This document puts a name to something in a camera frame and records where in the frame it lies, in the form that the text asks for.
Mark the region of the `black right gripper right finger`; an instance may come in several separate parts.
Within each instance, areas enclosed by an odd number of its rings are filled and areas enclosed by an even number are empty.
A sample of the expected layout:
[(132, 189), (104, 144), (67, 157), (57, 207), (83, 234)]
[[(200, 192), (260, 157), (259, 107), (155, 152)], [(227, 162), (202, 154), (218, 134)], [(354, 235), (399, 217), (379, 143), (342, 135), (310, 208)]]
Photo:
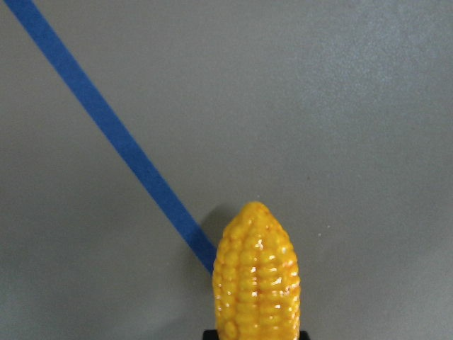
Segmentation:
[(301, 330), (299, 332), (299, 340), (309, 340), (309, 335), (306, 331)]

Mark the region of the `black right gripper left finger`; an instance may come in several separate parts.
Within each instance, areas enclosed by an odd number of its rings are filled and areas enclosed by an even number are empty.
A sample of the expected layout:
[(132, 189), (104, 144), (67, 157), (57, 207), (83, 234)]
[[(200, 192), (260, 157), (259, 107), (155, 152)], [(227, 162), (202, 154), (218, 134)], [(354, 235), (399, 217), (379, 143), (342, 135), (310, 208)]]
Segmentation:
[(202, 333), (202, 340), (219, 340), (216, 329), (205, 329)]

